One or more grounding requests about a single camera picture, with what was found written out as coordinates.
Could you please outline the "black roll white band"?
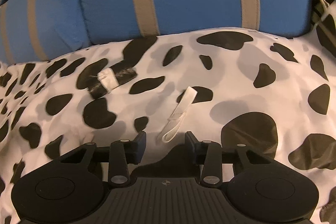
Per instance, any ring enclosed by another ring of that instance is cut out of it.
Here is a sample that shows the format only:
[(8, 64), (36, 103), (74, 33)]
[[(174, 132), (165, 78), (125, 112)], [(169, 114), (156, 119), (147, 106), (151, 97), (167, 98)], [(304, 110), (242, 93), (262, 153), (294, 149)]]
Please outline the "black roll white band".
[(106, 68), (100, 71), (97, 76), (90, 77), (87, 81), (88, 92), (94, 100), (99, 99), (136, 77), (137, 72), (134, 68), (125, 68), (116, 72), (112, 68)]

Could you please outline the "cow print blanket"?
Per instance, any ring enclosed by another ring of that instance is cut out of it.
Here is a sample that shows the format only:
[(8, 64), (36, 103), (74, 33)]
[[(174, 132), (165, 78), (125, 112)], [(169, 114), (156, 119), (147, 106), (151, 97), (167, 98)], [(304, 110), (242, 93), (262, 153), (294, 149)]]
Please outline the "cow print blanket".
[[(45, 62), (1, 63), (1, 223), (25, 174), (86, 143), (147, 134), (143, 164), (191, 131), (246, 144), (318, 187), (312, 220), (335, 223), (335, 51), (320, 28), (294, 39), (243, 29), (108, 43)], [(93, 99), (106, 68), (137, 77)]]

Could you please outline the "blue striped cushion left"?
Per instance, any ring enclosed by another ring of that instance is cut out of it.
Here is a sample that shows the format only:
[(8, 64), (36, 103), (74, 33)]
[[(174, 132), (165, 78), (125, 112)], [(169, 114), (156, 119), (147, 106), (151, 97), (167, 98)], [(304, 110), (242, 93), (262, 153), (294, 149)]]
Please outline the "blue striped cushion left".
[(47, 61), (90, 45), (80, 0), (1, 0), (1, 61)]

